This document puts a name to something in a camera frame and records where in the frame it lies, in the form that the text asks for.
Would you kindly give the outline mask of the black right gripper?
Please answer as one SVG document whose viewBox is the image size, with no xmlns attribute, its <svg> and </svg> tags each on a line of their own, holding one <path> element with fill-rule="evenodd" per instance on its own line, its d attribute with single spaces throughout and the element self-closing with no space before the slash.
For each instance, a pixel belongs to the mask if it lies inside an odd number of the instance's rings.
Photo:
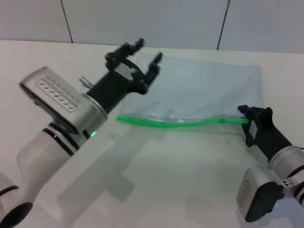
<svg viewBox="0 0 304 228">
<path fill-rule="evenodd" d="M 249 120 L 249 123 L 241 124 L 247 147 L 256 145 L 270 161 L 280 150 L 292 145 L 274 126 L 271 108 L 249 108 L 248 105 L 240 105 L 238 110 Z M 254 125 L 256 133 L 251 133 L 250 127 Z"/>
</svg>

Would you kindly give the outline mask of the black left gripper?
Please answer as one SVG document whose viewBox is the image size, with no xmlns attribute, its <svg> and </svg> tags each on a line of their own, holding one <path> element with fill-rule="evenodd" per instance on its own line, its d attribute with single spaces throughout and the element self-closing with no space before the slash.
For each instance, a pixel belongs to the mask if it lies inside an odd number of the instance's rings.
<svg viewBox="0 0 304 228">
<path fill-rule="evenodd" d="M 111 112 L 128 93 L 146 94 L 159 74 L 158 64 L 162 60 L 162 52 L 155 56 L 146 74 L 127 59 L 135 55 L 144 43 L 143 38 L 138 39 L 134 45 L 125 42 L 114 52 L 106 54 L 105 66 L 109 71 L 88 91 L 88 95 L 96 100 L 106 112 Z"/>
</svg>

